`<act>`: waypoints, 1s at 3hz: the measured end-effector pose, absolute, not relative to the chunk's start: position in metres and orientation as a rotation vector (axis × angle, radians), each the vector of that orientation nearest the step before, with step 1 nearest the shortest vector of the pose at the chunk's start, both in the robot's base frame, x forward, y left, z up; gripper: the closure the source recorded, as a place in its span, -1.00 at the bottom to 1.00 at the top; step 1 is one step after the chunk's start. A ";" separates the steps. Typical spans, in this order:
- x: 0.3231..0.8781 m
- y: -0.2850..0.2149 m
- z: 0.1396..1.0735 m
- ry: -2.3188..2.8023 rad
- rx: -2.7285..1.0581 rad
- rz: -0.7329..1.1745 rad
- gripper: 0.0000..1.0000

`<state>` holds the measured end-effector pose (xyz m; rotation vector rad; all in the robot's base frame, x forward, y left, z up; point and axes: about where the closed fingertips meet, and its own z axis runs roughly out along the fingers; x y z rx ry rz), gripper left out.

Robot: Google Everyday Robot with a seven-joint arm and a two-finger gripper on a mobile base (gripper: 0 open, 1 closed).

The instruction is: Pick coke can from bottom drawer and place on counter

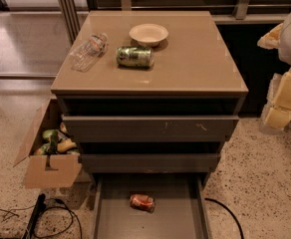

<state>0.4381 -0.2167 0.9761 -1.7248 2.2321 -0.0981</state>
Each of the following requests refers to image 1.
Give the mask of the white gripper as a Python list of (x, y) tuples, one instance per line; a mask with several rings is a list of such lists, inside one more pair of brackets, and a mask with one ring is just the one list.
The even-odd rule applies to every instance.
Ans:
[[(278, 49), (282, 26), (283, 24), (280, 23), (262, 36), (257, 46), (267, 50)], [(291, 121), (291, 68), (283, 75), (273, 75), (268, 88), (267, 101), (272, 106), (270, 104), (264, 106), (261, 126), (267, 130), (283, 130)]]

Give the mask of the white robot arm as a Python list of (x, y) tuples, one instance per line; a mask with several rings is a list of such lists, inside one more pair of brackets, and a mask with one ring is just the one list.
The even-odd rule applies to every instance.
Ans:
[(283, 23), (261, 37), (257, 45), (267, 50), (277, 49), (279, 60), (290, 66), (283, 75), (273, 75), (261, 114), (260, 129), (277, 134), (291, 122), (291, 13)]

